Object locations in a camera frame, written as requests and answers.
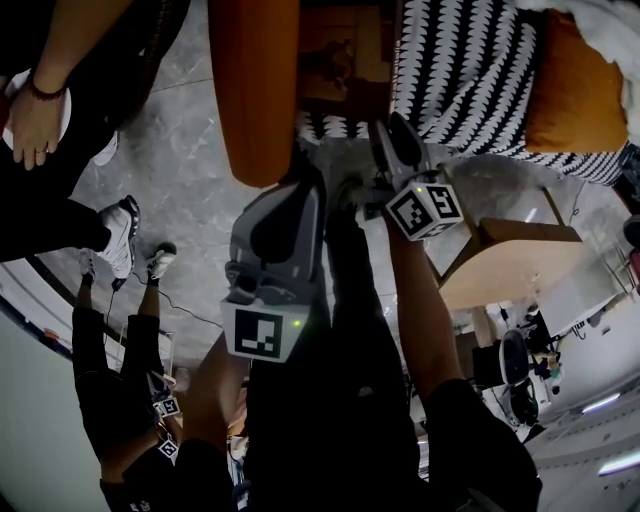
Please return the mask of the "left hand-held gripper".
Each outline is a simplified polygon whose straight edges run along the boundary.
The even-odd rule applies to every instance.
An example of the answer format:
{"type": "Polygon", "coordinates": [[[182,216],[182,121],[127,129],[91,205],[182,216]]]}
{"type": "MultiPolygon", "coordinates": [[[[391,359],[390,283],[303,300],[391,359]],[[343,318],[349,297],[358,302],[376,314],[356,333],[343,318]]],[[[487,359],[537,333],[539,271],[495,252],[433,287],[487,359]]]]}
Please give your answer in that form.
{"type": "MultiPolygon", "coordinates": [[[[267,263],[310,259],[320,213],[311,182],[281,184],[259,194],[235,221],[231,241],[267,263]]],[[[311,316],[317,281],[230,261],[229,293],[220,309],[230,354],[286,361],[311,316]]]]}

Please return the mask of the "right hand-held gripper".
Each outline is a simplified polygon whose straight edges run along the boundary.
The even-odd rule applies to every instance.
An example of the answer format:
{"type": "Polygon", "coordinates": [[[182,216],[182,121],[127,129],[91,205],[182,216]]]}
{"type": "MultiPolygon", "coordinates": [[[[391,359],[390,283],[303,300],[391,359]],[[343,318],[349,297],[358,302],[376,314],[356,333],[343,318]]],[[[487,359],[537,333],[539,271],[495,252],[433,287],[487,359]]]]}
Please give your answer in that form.
{"type": "Polygon", "coordinates": [[[389,131],[381,120],[372,123],[372,151],[380,172],[365,194],[366,221],[386,213],[409,241],[436,237],[461,222],[446,172],[431,169],[428,149],[405,117],[393,112],[389,131]]]}

